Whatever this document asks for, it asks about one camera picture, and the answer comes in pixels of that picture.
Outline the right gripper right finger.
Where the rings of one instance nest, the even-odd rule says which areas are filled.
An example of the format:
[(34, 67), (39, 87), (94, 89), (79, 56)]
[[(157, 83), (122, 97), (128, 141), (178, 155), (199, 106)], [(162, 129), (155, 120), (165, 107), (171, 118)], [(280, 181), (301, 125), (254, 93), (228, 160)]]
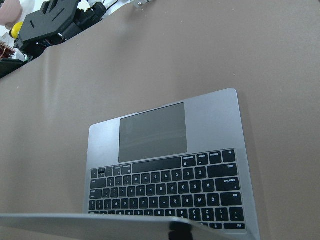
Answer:
[(188, 223), (183, 223), (181, 227), (181, 239), (193, 240), (192, 226)]

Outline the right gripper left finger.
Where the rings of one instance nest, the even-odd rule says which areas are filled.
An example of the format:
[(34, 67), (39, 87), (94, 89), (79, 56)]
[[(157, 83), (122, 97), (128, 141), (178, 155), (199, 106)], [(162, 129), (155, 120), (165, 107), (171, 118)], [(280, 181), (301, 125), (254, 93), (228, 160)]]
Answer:
[(171, 222), (169, 225), (169, 240), (180, 240), (182, 237), (182, 225), (180, 222)]

